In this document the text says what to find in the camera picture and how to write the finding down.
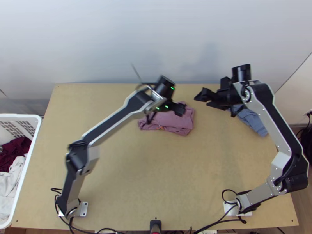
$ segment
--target black motor joint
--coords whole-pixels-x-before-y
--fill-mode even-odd
[[[174,111],[177,116],[182,116],[185,113],[185,104],[175,103],[172,101],[173,92],[176,84],[165,76],[160,76],[155,87],[153,88],[156,93],[165,97],[167,100],[161,106],[156,108],[157,112]]]

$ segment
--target white wall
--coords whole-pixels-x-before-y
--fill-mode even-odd
[[[312,51],[311,0],[1,0],[0,88],[48,100],[55,83],[160,73],[219,82],[251,63],[277,90]]]
[[[308,123],[304,114],[312,110],[312,55],[276,92],[275,104],[287,123]]]

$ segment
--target folded pink cloth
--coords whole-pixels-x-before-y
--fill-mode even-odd
[[[158,112],[151,124],[147,124],[147,118],[138,120],[138,126],[141,130],[165,130],[186,136],[193,129],[194,108],[185,106],[185,113],[182,117],[177,116],[173,111]]]

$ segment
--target blue cloth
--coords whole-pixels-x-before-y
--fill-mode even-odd
[[[233,110],[237,111],[241,106],[242,105],[240,104],[234,105]],[[265,137],[268,134],[268,131],[266,130],[259,116],[252,110],[243,109],[241,112],[238,113],[237,116],[243,123],[247,124],[260,136]]]

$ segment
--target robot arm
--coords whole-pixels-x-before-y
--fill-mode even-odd
[[[67,219],[79,216],[78,212],[82,209],[83,204],[78,195],[85,176],[92,172],[99,159],[98,145],[132,119],[139,119],[151,112],[173,110],[176,115],[184,114],[184,105],[174,103],[171,99],[174,82],[161,76],[153,85],[153,88],[147,86],[133,92],[120,109],[69,145],[66,155],[67,175],[62,194],[56,199],[57,206]]]
[[[277,147],[277,155],[271,163],[270,175],[259,187],[243,191],[236,195],[236,214],[245,214],[258,208],[261,202],[273,197],[304,189],[308,186],[309,163],[303,155],[298,139],[291,131],[274,105],[274,95],[267,84],[251,80],[250,65],[242,65],[232,69],[233,77],[221,79],[220,89],[216,93],[203,88],[194,99],[211,101],[207,106],[226,110],[232,106],[243,104],[258,114]]]

